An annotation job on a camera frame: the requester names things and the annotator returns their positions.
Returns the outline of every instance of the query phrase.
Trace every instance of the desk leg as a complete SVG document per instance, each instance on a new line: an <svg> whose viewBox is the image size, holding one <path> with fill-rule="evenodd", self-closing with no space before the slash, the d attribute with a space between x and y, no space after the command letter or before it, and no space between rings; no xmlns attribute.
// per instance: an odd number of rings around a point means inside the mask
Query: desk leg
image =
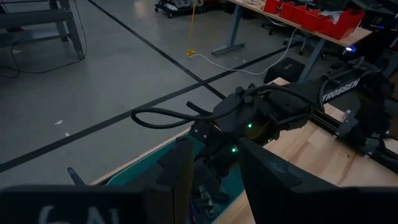
<svg viewBox="0 0 398 224"><path fill-rule="evenodd" d="M69 0L59 0L62 9L70 10ZM65 21L69 30L69 38L73 43L73 48L77 54L78 59L84 58L83 48L81 47L81 42L79 38L79 33L77 32L76 24L74 18L67 19Z"/></svg>
<svg viewBox="0 0 398 224"><path fill-rule="evenodd" d="M58 9L58 5L56 0L49 0L50 9ZM62 36L61 40L65 41L67 39L67 31L65 30L65 26L63 25L63 21L56 22L58 33Z"/></svg>
<svg viewBox="0 0 398 224"><path fill-rule="evenodd" d="M222 46L218 49L212 50L211 53L213 55L220 55L223 53L227 53L227 52L239 49L244 46L244 43L235 44L236 33L238 32L239 21L241 20L241 17L242 17L242 7L239 5L236 5L235 12L234 12L234 22L233 22L233 26L232 26L231 37L229 38L229 41L227 41L225 46Z"/></svg>
<svg viewBox="0 0 398 224"><path fill-rule="evenodd" d="M319 55L322 51L323 45L325 44L325 40L324 39L320 39L318 41L317 46L315 47L315 49L313 50L311 57L308 59L307 63L305 64L305 68L303 70L303 72L300 75L300 78L298 79L298 83L302 83L304 81L306 81L308 74L311 72L311 69L313 67L313 65L315 64L315 62L317 61L317 59L319 58Z"/></svg>

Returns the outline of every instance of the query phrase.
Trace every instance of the red bin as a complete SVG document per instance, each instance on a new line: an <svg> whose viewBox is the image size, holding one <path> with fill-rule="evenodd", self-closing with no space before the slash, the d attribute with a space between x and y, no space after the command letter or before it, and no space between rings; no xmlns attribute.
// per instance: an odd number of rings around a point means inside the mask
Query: red bin
<svg viewBox="0 0 398 224"><path fill-rule="evenodd" d="M319 33L341 40L349 36L356 29L363 16L363 11L346 10L341 13L336 24L334 24L331 19L325 21Z"/></svg>
<svg viewBox="0 0 398 224"><path fill-rule="evenodd" d="M264 6L264 12L276 14L281 5L282 2L279 0L267 0L266 5Z"/></svg>
<svg viewBox="0 0 398 224"><path fill-rule="evenodd" d="M293 9L293 16L290 20L292 22L295 22L295 23L301 25L303 23L303 18L307 12L308 11L307 11L306 6L296 6Z"/></svg>
<svg viewBox="0 0 398 224"><path fill-rule="evenodd" d="M310 10L302 17L301 27L304 29L315 32L323 27L323 23L328 21L328 16L323 16L318 10Z"/></svg>
<svg viewBox="0 0 398 224"><path fill-rule="evenodd" d="M293 2L283 3L282 10L280 11L279 16L284 19L291 20L291 18L293 17L294 8L295 7Z"/></svg>

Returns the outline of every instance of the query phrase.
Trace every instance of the gray floor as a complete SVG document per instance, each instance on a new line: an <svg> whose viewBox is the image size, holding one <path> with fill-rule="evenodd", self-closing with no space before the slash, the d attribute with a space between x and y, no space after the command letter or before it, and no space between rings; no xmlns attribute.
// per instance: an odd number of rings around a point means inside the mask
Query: gray floor
<svg viewBox="0 0 398 224"><path fill-rule="evenodd" d="M77 133L106 119L143 105L196 81L155 50L134 37L86 0L77 0L86 31L88 54L80 63L45 74L22 74L8 80L0 78L0 162L7 162L42 146ZM169 54L201 79L224 70L202 58L188 59L190 17L168 19L154 12L155 0L95 0L149 42ZM10 11L43 9L46 4L9 5ZM238 41L246 47L230 54L212 57L211 49L225 43L232 15L223 11L195 16L193 48L212 61L229 68L244 64L283 47L283 35L269 36L261 20L242 21ZM288 56L304 62L298 49ZM45 70L76 60L71 43L51 40L17 46L14 54L23 70ZM281 54L252 65L246 70L260 72ZM0 65L14 66L10 48L0 49ZM330 62L319 62L311 77L327 71ZM0 70L2 75L13 75ZM263 76L236 72L210 85L227 95L238 85L260 85ZM191 113L190 100L211 110L220 99L199 87L158 107ZM146 115L148 120L168 123L173 119ZM142 128L124 119L89 136L67 144L23 165L0 173L0 187L15 184L70 184L66 168L71 166L91 182L140 153L176 135L188 126L157 131Z"/></svg>

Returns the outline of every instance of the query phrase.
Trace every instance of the desk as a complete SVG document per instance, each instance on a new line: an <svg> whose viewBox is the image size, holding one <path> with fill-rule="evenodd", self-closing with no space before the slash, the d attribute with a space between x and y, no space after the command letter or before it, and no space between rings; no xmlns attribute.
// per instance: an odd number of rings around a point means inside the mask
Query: desk
<svg viewBox="0 0 398 224"><path fill-rule="evenodd" d="M278 85L287 83L281 78L274 82ZM335 119L344 120L345 114L331 105L325 105L325 111ZM187 132L188 129L91 184L108 179ZM389 140L386 145L389 149L398 149L398 142L395 140ZM331 134L311 122L300 129L282 131L277 141L272 141L264 147L299 168L340 187L398 186L398 175L393 171L335 141ZM215 223L254 223L246 193L243 192Z"/></svg>
<svg viewBox="0 0 398 224"><path fill-rule="evenodd" d="M297 24L297 23L294 23L294 22L289 21L287 19L281 18L278 15L271 14L271 13L268 13L268 12L264 12L261 9L262 6L246 4L242 0L229 0L229 1L236 4L230 38L227 40L227 43L226 43L225 46L222 46L222 47L220 47L218 49L214 49L211 53L213 55L220 55L220 54L223 54L223 53L226 53L226 52L230 52L232 50L239 49L239 48L241 48L241 47L243 47L245 45L245 43L235 44L236 33L238 32L239 21L241 19L241 14L242 14L242 7L245 7L246 9L250 9L252 11L258 12L258 13L260 13L262 15L270 17L271 19L275 19L277 21L283 22L284 24L287 24L289 26L298 28L300 30L304 30L305 32L308 32L308 33L310 33L312 35L315 35L315 36L321 38L318 41L317 46L313 50L310 58L308 59L306 65L305 65L305 68L304 68L303 72L301 73L300 78L298 80L299 82L303 82L307 78L307 76L310 73L313 65L317 61L317 59L318 59L318 57L319 57L319 55L320 55L320 53L322 51L323 45L325 44L326 40L330 41L330 42L333 42L335 44L341 45L343 47L349 47L349 46L355 44L356 42L358 42L359 40L365 38L367 35L369 35L371 33L371 31L369 31L369 30L357 27L356 30L351 35L349 35L348 37L346 37L344 39L341 39L341 40L336 40L336 39L334 39L332 37L329 37L327 35L323 35L323 34L321 34L319 32L309 32L309 31L301 28L301 26L299 24Z"/></svg>

